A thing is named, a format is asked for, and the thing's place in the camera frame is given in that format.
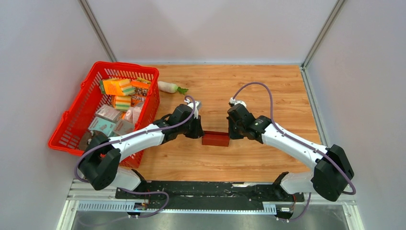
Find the red paper box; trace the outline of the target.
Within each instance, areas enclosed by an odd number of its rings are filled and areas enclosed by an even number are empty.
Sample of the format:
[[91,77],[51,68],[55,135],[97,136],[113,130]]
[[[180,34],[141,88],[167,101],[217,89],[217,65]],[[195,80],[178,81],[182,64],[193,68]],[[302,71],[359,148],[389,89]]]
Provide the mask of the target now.
[[226,132],[204,131],[202,145],[228,147],[230,142],[229,134]]

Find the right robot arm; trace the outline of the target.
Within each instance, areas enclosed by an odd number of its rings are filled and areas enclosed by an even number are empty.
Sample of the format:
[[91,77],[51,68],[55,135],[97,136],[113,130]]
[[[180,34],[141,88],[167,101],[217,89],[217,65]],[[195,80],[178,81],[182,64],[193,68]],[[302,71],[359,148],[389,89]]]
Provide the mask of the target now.
[[266,116],[254,117],[243,103],[232,103],[227,111],[229,137],[248,138],[277,148],[306,165],[310,171],[283,172],[274,181],[273,194],[280,201],[296,193],[317,193],[335,202],[354,177],[344,149],[315,144],[282,128]]

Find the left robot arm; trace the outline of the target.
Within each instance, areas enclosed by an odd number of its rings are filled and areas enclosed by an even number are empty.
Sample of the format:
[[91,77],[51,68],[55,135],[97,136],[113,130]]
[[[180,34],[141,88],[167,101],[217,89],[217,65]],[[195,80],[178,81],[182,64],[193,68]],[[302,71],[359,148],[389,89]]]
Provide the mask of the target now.
[[136,170],[120,169],[119,164],[134,153],[163,145],[177,136],[197,139],[204,135],[199,109],[201,102],[178,105],[174,112],[147,127],[117,137],[95,136],[74,170],[78,179],[96,190],[108,186],[126,189],[135,199],[146,194],[146,185]]

